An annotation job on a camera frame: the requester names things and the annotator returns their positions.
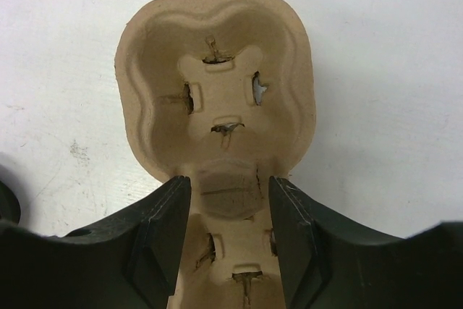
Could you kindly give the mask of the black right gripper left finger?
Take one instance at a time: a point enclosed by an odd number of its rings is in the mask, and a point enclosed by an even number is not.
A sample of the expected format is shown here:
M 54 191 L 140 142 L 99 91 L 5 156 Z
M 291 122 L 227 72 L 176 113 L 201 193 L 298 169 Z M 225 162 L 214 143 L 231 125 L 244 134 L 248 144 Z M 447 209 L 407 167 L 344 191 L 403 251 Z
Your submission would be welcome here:
M 188 177 L 65 236 L 99 307 L 166 308 L 176 289 L 191 201 Z

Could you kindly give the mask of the brown pulp cup carrier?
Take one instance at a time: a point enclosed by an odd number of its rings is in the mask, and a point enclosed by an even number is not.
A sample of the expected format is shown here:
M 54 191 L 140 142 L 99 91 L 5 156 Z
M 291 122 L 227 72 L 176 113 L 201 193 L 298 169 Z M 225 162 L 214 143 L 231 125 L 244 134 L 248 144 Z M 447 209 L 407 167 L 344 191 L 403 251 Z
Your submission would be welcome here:
M 284 0 L 153 0 L 115 55 L 127 139 L 192 195 L 170 308 L 283 308 L 270 177 L 313 139 L 310 42 Z

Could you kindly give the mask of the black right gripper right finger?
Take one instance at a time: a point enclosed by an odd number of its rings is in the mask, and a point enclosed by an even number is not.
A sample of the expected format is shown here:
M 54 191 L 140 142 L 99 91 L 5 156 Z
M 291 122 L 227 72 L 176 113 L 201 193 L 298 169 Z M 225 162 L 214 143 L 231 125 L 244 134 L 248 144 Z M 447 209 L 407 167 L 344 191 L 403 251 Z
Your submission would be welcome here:
M 401 239 L 353 221 L 289 180 L 268 185 L 288 308 L 403 308 Z

